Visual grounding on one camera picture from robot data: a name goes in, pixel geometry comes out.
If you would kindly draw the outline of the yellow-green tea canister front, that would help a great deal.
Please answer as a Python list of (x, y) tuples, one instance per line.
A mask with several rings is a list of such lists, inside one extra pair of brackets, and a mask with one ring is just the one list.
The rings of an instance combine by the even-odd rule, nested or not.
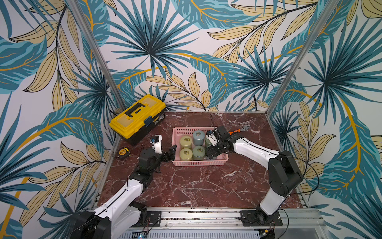
[(180, 151), (180, 161), (192, 161), (193, 151), (190, 148), (183, 148)]

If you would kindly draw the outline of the pink plastic basket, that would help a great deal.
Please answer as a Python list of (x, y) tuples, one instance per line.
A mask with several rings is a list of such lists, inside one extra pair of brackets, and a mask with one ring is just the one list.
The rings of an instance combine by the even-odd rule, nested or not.
[(218, 166), (224, 165), (228, 159), (228, 154), (221, 154), (215, 160), (191, 160), (191, 161), (181, 161), (180, 151), (181, 144), (180, 140), (182, 136), (188, 135), (193, 137), (193, 132), (196, 130), (201, 130), (206, 133), (209, 130), (212, 130), (213, 127), (175, 127), (173, 128), (173, 137), (172, 137), (172, 145), (177, 145), (176, 157), (173, 160), (175, 166)]

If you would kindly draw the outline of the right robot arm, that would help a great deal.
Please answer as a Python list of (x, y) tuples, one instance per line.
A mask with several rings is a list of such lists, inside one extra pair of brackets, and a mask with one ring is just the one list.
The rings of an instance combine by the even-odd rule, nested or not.
[(223, 126), (206, 133), (211, 145), (206, 148), (209, 159), (221, 154), (236, 153), (263, 166), (268, 171), (270, 189), (256, 212), (264, 220), (273, 216), (286, 198), (302, 182), (303, 175), (295, 157), (287, 151), (276, 151), (251, 142), (239, 132), (228, 132)]

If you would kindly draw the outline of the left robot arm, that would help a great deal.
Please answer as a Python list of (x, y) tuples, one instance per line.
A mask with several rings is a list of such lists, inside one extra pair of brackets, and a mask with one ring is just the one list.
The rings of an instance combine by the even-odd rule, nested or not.
[(151, 184), (162, 162), (176, 157), (177, 146), (167, 151), (146, 148), (138, 157), (138, 164), (122, 188), (93, 211), (83, 211), (73, 219), (73, 228), (65, 239), (117, 239), (134, 225), (147, 224), (146, 206), (135, 201)]

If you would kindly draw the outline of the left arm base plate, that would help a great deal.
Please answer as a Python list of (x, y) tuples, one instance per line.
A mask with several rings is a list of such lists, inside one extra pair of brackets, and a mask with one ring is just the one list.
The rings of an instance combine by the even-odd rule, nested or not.
[(141, 213), (139, 221), (132, 228), (158, 228), (161, 226), (161, 211), (147, 211)]

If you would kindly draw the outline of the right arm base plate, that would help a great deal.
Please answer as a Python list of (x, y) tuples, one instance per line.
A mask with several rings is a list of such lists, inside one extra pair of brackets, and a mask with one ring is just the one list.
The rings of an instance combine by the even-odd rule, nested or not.
[(267, 215), (257, 210), (242, 210), (240, 220), (244, 227), (279, 227), (282, 226), (282, 220), (278, 211), (272, 215)]

